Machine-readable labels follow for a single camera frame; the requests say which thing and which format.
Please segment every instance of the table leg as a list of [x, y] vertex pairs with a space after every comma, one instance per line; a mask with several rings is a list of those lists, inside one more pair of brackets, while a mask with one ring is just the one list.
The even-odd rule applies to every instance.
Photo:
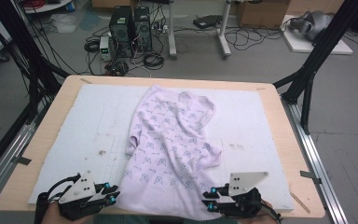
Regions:
[[231, 51], [229, 50], [228, 43], [227, 43], [226, 37], [225, 37], [227, 18], [228, 18], [228, 13], [229, 13], [230, 7], [231, 7], [231, 0], [226, 0], [225, 9], [223, 11], [222, 27], [221, 27], [221, 29], [217, 29], [217, 36], [219, 37], [219, 41], [223, 48], [223, 58], [224, 59], [231, 56]]
[[170, 45], [170, 56], [172, 59], [176, 60], [176, 45], [175, 45], [175, 35], [173, 34], [173, 11], [172, 11], [173, 0], [170, 1], [169, 11], [170, 11], [170, 27], [168, 33], [168, 43]]

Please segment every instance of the computer tower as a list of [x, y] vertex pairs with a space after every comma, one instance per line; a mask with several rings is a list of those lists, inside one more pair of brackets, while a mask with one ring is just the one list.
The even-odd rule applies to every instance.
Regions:
[[152, 33], [150, 31], [149, 7], [136, 7], [133, 10], [135, 29], [138, 37], [138, 48], [152, 50]]
[[132, 41], [136, 37], [135, 23], [133, 21], [130, 6], [117, 6], [114, 8], [109, 22], [115, 56], [118, 58], [130, 58], [136, 43], [132, 47]]

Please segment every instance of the electronic device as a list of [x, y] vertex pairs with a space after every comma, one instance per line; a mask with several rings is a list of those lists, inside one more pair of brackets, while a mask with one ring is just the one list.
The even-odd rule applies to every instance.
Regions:
[[[207, 206], [207, 211], [220, 213], [223, 217], [252, 218], [263, 210], [277, 223], [281, 223], [281, 215], [261, 199], [261, 194], [255, 188], [268, 175], [268, 172], [232, 173], [229, 184], [204, 192], [202, 196], [205, 200], [202, 202]], [[223, 197], [229, 198], [223, 200], [225, 203], [218, 202]]]
[[109, 22], [115, 56], [118, 58], [131, 58], [133, 50], [132, 41], [136, 37], [135, 23], [130, 6], [115, 7]]
[[138, 36], [138, 48], [144, 51], [152, 50], [152, 33], [150, 31], [150, 11], [149, 7], [136, 7], [133, 10], [136, 34]]
[[289, 23], [289, 29], [298, 30], [309, 41], [315, 42], [332, 19], [333, 16], [326, 15], [322, 11], [307, 11], [298, 18], [292, 18]]
[[101, 36], [100, 52], [103, 61], [109, 62], [112, 60], [112, 48], [109, 41], [109, 36]]
[[[66, 182], [74, 182], [74, 185], [68, 186], [63, 192], [50, 195], [59, 185]], [[117, 189], [118, 186], [111, 187], [109, 183], [94, 184], [90, 171], [83, 175], [67, 177], [53, 185], [48, 192], [39, 194], [34, 223], [42, 222], [50, 201], [58, 201], [61, 216], [71, 221], [97, 214], [106, 206], [116, 203], [116, 198], [120, 193], [116, 191]]]
[[200, 29], [205, 29], [211, 26], [213, 27], [220, 22], [222, 22], [222, 16], [206, 16], [193, 20], [193, 24]]

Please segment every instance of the black tape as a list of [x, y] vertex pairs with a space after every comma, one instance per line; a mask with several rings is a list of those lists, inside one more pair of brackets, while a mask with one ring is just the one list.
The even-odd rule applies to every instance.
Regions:
[[16, 157], [13, 159], [13, 162], [16, 163], [21, 163], [23, 165], [28, 165], [29, 163], [31, 163], [32, 160], [24, 158], [24, 157]]
[[300, 171], [300, 175], [306, 178], [311, 178], [314, 184], [322, 184], [322, 179], [317, 178], [315, 174], [306, 171]]

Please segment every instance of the black pole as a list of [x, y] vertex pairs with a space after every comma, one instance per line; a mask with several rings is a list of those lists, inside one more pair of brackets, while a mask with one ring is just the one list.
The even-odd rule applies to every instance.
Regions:
[[306, 133], [309, 133], [310, 98], [315, 75], [357, 15], [358, 0], [345, 0], [303, 66], [295, 74], [274, 83], [279, 88], [292, 82], [287, 92], [282, 94], [282, 99], [289, 104], [296, 104], [300, 94], [307, 90], [301, 115], [301, 125]]
[[0, 0], [0, 22], [2, 22], [10, 34], [12, 41], [17, 45], [24, 57], [24, 60], [21, 60], [16, 50], [14, 50], [0, 34], [0, 41], [13, 57], [21, 73], [29, 78], [28, 93], [30, 97], [29, 104], [24, 108], [20, 116], [0, 141], [1, 158], [21, 126], [37, 115], [37, 106], [42, 97], [53, 96], [60, 89], [61, 84], [57, 81], [53, 72], [62, 77], [67, 77], [68, 73], [55, 65], [53, 66], [52, 63], [45, 61], [34, 39], [29, 34], [19, 12], [10, 0]]

